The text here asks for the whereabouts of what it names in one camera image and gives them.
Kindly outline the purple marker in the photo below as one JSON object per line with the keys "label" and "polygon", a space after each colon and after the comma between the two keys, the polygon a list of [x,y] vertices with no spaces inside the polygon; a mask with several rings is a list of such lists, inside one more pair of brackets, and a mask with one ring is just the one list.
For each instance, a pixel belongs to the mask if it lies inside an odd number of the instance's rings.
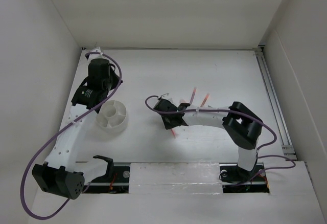
{"label": "purple marker", "polygon": [[197,87],[194,87],[194,88],[193,88],[193,91],[192,91],[191,98],[190,98],[190,104],[193,104],[193,101],[194,101],[194,98],[195,98],[196,91],[197,91]]}

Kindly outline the brown orange marker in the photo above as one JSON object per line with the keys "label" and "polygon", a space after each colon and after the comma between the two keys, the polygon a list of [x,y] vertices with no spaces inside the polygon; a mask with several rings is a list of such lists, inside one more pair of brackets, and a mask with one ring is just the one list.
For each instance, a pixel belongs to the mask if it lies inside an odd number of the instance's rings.
{"label": "brown orange marker", "polygon": [[203,107],[206,104],[208,98],[209,98],[209,93],[207,93],[206,96],[204,97],[204,99],[203,99],[203,101],[202,101],[202,103],[200,105],[201,107]]}

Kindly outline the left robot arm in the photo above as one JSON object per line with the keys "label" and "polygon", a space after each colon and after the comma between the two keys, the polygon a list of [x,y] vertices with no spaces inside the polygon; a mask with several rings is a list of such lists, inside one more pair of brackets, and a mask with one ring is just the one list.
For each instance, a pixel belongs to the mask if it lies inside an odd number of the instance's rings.
{"label": "left robot arm", "polygon": [[35,164],[32,176],[40,189],[68,199],[76,199],[84,186],[100,178],[109,181],[114,174],[113,159],[95,155],[78,166],[76,159],[84,143],[88,129],[96,120],[102,104],[118,89],[122,80],[101,48],[86,55],[88,75],[78,86],[72,98],[68,128],[56,139],[56,143],[44,163]]}

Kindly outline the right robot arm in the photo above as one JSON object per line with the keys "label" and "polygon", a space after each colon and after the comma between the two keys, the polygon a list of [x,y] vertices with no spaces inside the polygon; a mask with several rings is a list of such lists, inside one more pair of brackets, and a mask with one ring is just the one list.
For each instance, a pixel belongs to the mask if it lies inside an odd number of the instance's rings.
{"label": "right robot arm", "polygon": [[160,98],[153,107],[163,120],[165,129],[179,126],[208,126],[223,129],[238,146],[238,162],[231,170],[223,170],[220,178],[231,184],[250,180],[257,163],[256,146],[262,132],[261,119],[241,102],[234,102],[232,113],[216,112],[214,108],[200,111],[189,103],[175,106],[170,100]]}

